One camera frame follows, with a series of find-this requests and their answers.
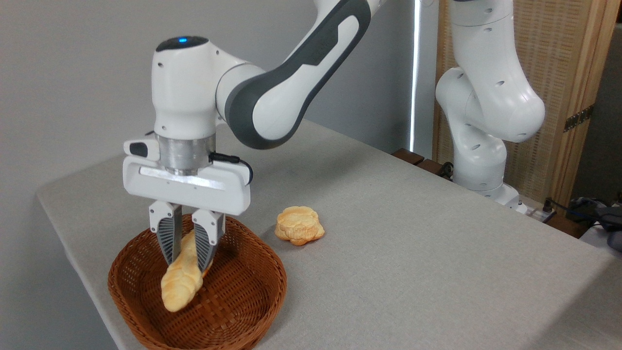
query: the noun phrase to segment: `brown woven basket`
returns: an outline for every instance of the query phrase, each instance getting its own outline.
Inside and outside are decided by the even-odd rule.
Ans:
[[[183,233],[192,230],[183,217]],[[184,309],[164,308],[160,280],[167,264],[156,235],[145,230],[114,260],[108,290],[132,333],[148,349],[251,349],[278,314],[287,288],[279,257],[246,226],[226,218],[226,231],[203,286]]]

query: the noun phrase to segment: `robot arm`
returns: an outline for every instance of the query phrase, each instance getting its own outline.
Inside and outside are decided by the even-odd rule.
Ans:
[[[512,0],[452,0],[453,50],[459,67],[438,82],[454,149],[453,181],[511,209],[518,192],[503,183],[503,140],[523,142],[544,121],[516,54]]]
[[[168,264],[180,251],[181,206],[198,208],[192,221],[204,271],[224,234],[225,214],[240,215],[250,205],[250,167],[215,153],[216,121],[224,118],[249,147],[287,141],[380,2],[315,0],[313,28],[270,72],[203,37],[176,37],[158,46],[152,61],[155,139],[126,142],[123,184],[130,194],[155,199],[149,221]]]
[[[380,0],[315,0],[317,20],[278,68],[248,78],[236,67],[218,86],[217,105],[246,146],[273,148],[296,131],[309,103],[357,45]]]

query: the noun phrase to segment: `bread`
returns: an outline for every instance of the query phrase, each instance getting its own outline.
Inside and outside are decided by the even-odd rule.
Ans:
[[[166,269],[162,277],[162,301],[170,312],[184,308],[203,285],[203,277],[210,266],[201,273],[197,265],[197,245],[195,232],[182,238],[182,249],[175,261]]]
[[[277,217],[274,234],[293,245],[303,245],[324,236],[317,213],[309,207],[289,207]]]

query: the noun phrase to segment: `gray tablecloth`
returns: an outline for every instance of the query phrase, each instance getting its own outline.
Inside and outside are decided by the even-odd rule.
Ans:
[[[253,165],[238,219],[287,271],[285,304],[257,349],[622,349],[622,262],[453,183],[303,122],[258,151],[218,128],[218,151]],[[39,199],[116,344],[140,349],[106,287],[148,227],[119,156],[44,186]],[[324,238],[274,236],[288,206]]]

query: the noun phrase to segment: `light strip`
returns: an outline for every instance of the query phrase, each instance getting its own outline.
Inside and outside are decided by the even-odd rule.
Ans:
[[[225,190],[225,184],[220,181],[214,181],[209,179],[204,179],[202,177],[197,176],[181,176],[174,175],[165,170],[149,168],[145,166],[141,166],[138,170],[140,175],[145,175],[149,177],[155,177],[157,179],[163,179],[173,182],[178,182],[181,184],[194,185],[198,187],[207,187],[212,189],[219,189],[221,191]]]
[[[411,95],[411,139],[409,150],[415,151],[415,96],[417,95],[417,76],[419,75],[419,41],[421,25],[421,0],[413,0],[415,12],[413,15],[413,51],[412,51],[412,95]]]

